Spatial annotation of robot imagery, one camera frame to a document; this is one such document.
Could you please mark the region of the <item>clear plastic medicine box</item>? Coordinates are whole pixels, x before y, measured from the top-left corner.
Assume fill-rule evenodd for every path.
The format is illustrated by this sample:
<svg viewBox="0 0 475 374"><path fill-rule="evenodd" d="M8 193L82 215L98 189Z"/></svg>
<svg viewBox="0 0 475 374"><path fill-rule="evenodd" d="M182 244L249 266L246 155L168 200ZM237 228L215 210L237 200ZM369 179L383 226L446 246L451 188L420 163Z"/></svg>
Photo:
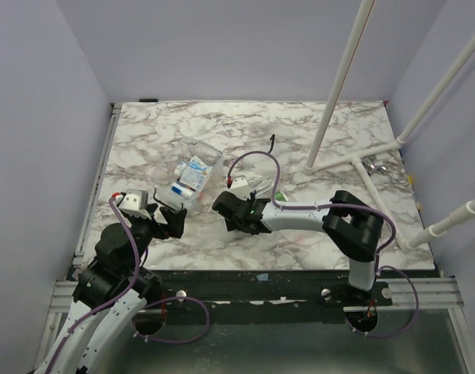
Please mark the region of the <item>clear plastic medicine box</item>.
<svg viewBox="0 0 475 374"><path fill-rule="evenodd" d="M222 176L223 160L223 153L209 143L183 137L154 167L155 200L199 213L208 189Z"/></svg>

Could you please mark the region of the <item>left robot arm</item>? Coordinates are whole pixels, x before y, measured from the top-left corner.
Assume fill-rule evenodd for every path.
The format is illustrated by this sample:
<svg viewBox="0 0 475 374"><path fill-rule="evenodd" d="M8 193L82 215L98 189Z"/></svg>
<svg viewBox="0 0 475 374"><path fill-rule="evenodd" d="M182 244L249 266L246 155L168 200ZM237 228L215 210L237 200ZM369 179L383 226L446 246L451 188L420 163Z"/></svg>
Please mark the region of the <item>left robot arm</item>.
<svg viewBox="0 0 475 374"><path fill-rule="evenodd" d="M181 238L187 211L132 193L113 195L109 205L117 221L102 231L96 256L78 276L64 326L37 373L95 373L128 322L163 295L161 278L140 258L155 238Z"/></svg>

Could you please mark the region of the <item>white paper sachets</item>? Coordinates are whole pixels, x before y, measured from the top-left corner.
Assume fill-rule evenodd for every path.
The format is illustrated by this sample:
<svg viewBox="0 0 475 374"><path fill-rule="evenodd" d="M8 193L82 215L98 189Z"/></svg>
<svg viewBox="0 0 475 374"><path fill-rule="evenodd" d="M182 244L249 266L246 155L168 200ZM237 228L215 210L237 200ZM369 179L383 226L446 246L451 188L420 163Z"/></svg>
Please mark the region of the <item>white paper sachets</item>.
<svg viewBox="0 0 475 374"><path fill-rule="evenodd" d="M274 182L269 179L260 179L254 181L250 185L250 191L254 192L256 196L266 196L272 190Z"/></svg>

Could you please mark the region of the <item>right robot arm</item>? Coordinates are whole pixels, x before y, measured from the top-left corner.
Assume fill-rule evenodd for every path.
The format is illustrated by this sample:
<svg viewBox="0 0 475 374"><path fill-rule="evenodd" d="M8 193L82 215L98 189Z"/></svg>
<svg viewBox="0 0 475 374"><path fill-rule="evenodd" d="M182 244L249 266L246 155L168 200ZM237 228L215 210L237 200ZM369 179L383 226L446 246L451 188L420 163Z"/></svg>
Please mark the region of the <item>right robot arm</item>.
<svg viewBox="0 0 475 374"><path fill-rule="evenodd" d="M385 216L339 190L320 205L284 204L271 199L240 199L229 191L222 192L212 210L225 219L228 231L251 235L275 231L315 231L326 234L349 258L347 298L364 305L374 297L376 252Z"/></svg>

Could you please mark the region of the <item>small green medicine carton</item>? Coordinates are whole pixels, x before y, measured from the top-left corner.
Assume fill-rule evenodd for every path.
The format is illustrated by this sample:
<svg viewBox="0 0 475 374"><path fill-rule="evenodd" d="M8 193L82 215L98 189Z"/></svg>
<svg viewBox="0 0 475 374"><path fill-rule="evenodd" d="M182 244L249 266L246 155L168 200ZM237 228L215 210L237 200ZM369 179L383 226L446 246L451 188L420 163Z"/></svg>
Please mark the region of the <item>small green medicine carton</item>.
<svg viewBox="0 0 475 374"><path fill-rule="evenodd" d="M289 201L287 195L282 191L275 193L275 200L281 203L287 203Z"/></svg>

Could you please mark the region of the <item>white plastic bottle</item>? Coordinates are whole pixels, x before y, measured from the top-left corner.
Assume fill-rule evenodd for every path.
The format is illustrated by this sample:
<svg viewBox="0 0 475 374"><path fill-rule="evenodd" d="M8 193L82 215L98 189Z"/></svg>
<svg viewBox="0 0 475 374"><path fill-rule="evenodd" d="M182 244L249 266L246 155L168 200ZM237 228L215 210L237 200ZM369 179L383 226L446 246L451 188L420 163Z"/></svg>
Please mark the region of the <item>white plastic bottle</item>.
<svg viewBox="0 0 475 374"><path fill-rule="evenodd" d="M185 162L179 162L177 166L175 167L174 171L172 172L173 175L176 178L179 178L183 174L186 167L187 167L187 164Z"/></svg>

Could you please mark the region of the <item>white gauze roll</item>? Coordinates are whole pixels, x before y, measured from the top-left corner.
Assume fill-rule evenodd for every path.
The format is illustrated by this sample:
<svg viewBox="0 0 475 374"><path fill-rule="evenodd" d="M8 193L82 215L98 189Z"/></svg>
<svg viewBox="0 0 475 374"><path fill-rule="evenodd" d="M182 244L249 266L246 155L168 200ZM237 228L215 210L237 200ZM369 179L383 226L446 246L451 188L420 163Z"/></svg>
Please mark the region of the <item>white gauze roll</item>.
<svg viewBox="0 0 475 374"><path fill-rule="evenodd" d="M184 199L189 199L194 194L194 191L191 188L179 182L174 182L171 186L171 190Z"/></svg>

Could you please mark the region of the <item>blue white gauze dressing pack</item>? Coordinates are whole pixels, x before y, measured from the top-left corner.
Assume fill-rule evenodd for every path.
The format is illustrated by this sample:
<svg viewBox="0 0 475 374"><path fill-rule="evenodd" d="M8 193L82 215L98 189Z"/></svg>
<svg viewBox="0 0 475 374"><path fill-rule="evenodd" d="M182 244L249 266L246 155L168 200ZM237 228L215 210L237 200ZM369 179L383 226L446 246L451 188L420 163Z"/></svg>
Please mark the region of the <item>blue white gauze dressing pack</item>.
<svg viewBox="0 0 475 374"><path fill-rule="evenodd" d="M204 184L211 170L212 166L205 164L198 156L192 156L186 169L180 176L179 182L193 190L198 190Z"/></svg>

